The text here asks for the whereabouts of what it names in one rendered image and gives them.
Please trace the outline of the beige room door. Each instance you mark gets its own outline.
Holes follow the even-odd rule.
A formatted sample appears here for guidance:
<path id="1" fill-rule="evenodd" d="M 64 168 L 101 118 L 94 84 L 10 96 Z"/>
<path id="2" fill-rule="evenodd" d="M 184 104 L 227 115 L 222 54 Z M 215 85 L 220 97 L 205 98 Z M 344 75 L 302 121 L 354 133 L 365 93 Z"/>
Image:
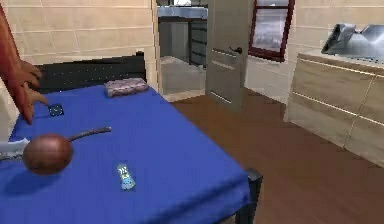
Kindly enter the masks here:
<path id="1" fill-rule="evenodd" d="M 209 0 L 205 91 L 232 110 L 242 105 L 253 0 Z M 229 47 L 241 47 L 242 54 Z"/>

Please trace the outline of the grey patterned pillow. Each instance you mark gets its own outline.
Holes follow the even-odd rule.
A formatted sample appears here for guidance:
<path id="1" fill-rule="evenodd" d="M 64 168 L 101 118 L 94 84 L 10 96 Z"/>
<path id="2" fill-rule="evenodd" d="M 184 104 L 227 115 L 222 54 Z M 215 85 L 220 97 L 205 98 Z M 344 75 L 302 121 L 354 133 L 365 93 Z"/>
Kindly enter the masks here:
<path id="1" fill-rule="evenodd" d="M 142 78 L 108 81 L 104 84 L 108 97 L 117 97 L 146 91 L 149 85 Z"/>

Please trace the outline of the dark kitchen cabinet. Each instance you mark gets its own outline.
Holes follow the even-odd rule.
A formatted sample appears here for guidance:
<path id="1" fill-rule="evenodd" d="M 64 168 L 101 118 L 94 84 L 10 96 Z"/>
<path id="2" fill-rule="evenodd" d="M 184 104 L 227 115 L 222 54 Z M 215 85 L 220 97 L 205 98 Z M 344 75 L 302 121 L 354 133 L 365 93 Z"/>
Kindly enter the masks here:
<path id="1" fill-rule="evenodd" d="M 208 6 L 158 6 L 160 56 L 206 66 Z"/>

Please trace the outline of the blue remote control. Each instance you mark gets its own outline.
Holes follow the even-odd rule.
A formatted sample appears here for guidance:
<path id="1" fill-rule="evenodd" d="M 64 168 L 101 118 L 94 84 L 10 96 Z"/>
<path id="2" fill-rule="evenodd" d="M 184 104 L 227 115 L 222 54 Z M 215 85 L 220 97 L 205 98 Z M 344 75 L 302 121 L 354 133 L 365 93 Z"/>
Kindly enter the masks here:
<path id="1" fill-rule="evenodd" d="M 117 171 L 120 176 L 121 188 L 123 190 L 130 190 L 135 187 L 136 183 L 132 178 L 131 174 L 129 173 L 126 164 L 119 164 L 117 166 Z"/>

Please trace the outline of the grey baseball bat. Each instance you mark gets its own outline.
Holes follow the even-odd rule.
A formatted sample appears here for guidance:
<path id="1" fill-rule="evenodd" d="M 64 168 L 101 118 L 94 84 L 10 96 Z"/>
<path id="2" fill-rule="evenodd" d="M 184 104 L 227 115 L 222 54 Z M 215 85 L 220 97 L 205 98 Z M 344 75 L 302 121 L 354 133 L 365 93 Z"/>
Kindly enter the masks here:
<path id="1" fill-rule="evenodd" d="M 74 140 L 77 140 L 77 139 L 80 139 L 83 137 L 96 135 L 96 134 L 100 134 L 100 133 L 107 133 L 107 132 L 111 132 L 111 131 L 112 131 L 112 127 L 102 127 L 102 128 L 91 129 L 91 130 L 83 131 L 79 134 L 73 135 L 73 136 L 69 137 L 68 140 L 70 142 L 72 142 Z"/>

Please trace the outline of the dark red framed window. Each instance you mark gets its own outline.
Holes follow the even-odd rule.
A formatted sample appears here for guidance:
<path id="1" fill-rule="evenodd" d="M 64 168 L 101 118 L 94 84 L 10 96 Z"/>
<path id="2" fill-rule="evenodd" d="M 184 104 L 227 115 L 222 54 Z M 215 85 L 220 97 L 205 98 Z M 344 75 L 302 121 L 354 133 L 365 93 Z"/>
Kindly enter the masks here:
<path id="1" fill-rule="evenodd" d="M 248 53 L 284 62 L 295 0 L 254 0 Z"/>

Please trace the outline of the small dark blue square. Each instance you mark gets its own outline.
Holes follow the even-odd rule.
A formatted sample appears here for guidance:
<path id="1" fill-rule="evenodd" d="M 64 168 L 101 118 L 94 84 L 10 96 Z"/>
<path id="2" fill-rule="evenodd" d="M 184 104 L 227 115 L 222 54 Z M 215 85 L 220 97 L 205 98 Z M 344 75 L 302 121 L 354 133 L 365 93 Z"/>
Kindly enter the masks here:
<path id="1" fill-rule="evenodd" d="M 61 104 L 52 104 L 48 106 L 49 114 L 52 117 L 61 116 L 64 114 L 64 109 Z"/>

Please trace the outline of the beige chest of drawers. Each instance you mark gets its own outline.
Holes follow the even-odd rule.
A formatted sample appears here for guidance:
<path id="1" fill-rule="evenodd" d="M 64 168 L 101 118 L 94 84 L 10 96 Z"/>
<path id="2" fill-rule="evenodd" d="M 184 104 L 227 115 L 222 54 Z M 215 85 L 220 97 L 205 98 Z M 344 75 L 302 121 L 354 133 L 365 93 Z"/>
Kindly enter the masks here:
<path id="1" fill-rule="evenodd" d="M 298 54 L 284 119 L 384 168 L 384 64 Z"/>

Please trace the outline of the grey cloth heap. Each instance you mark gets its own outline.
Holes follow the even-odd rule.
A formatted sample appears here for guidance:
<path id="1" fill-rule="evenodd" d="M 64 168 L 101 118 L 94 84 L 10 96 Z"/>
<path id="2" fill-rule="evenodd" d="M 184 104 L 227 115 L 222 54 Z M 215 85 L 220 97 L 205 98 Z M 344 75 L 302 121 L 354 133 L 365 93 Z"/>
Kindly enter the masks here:
<path id="1" fill-rule="evenodd" d="M 384 25 L 369 24 L 357 31 L 354 24 L 338 23 L 321 52 L 364 58 L 384 58 Z"/>

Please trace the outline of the white object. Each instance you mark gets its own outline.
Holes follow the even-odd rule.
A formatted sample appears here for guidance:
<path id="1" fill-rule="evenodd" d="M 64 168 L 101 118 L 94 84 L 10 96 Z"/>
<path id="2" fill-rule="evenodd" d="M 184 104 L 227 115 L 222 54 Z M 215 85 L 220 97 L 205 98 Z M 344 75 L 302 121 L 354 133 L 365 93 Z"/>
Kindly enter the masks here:
<path id="1" fill-rule="evenodd" d="M 13 142 L 0 142 L 0 161 L 20 160 L 29 143 L 30 141 L 26 138 Z"/>

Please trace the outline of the blue bed with black frame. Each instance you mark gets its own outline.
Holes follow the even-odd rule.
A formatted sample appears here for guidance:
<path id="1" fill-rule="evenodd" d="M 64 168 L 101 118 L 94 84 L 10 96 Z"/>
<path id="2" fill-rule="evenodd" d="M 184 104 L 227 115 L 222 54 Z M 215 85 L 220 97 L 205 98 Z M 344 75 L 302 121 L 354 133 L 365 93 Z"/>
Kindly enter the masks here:
<path id="1" fill-rule="evenodd" d="M 154 89 L 110 98 L 105 82 L 145 75 L 144 55 L 44 64 L 40 91 L 64 114 L 37 105 L 31 125 L 19 119 L 11 138 L 77 139 L 60 173 L 31 173 L 0 162 L 0 224 L 254 224 L 261 175 L 245 171 Z M 121 188 L 126 164 L 136 185 Z"/>

